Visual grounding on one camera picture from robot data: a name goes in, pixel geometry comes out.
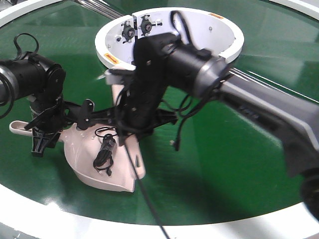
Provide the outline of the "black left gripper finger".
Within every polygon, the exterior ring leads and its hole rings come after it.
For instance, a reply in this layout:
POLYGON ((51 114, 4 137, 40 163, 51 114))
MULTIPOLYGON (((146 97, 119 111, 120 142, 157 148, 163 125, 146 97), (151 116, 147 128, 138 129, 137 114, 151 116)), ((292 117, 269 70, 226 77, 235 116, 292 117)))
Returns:
POLYGON ((91 114, 94 110, 94 103, 90 99, 85 99, 82 105, 73 102, 64 102, 65 116, 64 119, 69 123, 76 123, 77 128, 86 130, 90 127, 91 114))
POLYGON ((32 151, 33 156, 43 156, 46 148, 54 148, 60 138, 61 133, 46 133, 41 130, 32 131, 32 151))

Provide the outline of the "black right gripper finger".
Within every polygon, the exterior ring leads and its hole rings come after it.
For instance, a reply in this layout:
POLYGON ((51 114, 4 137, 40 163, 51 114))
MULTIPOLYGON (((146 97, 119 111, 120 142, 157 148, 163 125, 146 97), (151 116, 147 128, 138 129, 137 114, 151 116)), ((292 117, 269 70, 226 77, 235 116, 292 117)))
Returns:
POLYGON ((104 124, 109 126, 116 126, 115 107, 91 113, 91 126, 96 124, 104 124))
POLYGON ((156 109, 154 112, 153 128, 162 126, 167 123, 176 124, 178 120, 177 114, 173 111, 156 109))

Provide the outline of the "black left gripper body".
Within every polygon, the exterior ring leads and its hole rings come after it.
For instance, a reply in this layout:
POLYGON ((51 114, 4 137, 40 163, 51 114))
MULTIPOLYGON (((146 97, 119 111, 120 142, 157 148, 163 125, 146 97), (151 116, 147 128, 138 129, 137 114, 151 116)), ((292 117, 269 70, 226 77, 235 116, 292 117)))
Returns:
POLYGON ((68 126, 65 119, 65 103, 63 96, 49 100, 29 96, 32 120, 24 127, 25 130, 36 129, 51 134, 62 131, 68 126))

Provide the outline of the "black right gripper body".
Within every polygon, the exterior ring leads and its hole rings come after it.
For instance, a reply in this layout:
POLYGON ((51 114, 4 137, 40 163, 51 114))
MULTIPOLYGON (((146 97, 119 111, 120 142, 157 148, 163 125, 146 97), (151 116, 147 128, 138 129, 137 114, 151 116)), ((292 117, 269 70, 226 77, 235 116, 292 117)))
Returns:
POLYGON ((154 132, 154 112, 158 108, 159 97, 147 92, 142 87, 127 86, 120 93, 121 99, 116 105, 117 129, 132 132, 140 140, 154 132))

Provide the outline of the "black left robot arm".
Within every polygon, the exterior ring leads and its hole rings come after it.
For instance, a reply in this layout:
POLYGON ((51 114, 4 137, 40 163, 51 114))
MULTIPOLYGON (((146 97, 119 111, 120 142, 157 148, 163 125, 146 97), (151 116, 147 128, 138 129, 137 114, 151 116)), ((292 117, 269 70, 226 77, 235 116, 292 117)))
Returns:
POLYGON ((66 72, 62 67, 35 53, 26 52, 15 60, 0 62, 0 104, 9 105, 28 97, 32 121, 24 126, 32 131, 32 154, 42 157, 44 150, 54 148, 61 132, 72 123, 82 130, 90 126, 94 103, 85 100, 77 105, 63 99, 66 72))

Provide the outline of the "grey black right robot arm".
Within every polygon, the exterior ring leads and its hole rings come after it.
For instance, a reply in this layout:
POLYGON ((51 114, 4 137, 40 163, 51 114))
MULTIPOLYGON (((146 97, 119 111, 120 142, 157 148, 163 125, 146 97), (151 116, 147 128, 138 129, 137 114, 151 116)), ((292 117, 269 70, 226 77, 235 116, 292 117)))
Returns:
POLYGON ((168 86, 199 99, 191 117, 207 102, 218 100, 278 138, 285 151, 288 174, 302 175, 300 194, 310 213, 319 216, 319 107, 277 89, 268 88, 230 68, 223 57, 184 44, 172 33, 139 38, 133 65, 110 52, 99 54, 108 67, 107 82, 122 84, 114 116, 108 124, 119 133, 149 135, 153 129, 176 122, 173 112, 159 104, 168 86))

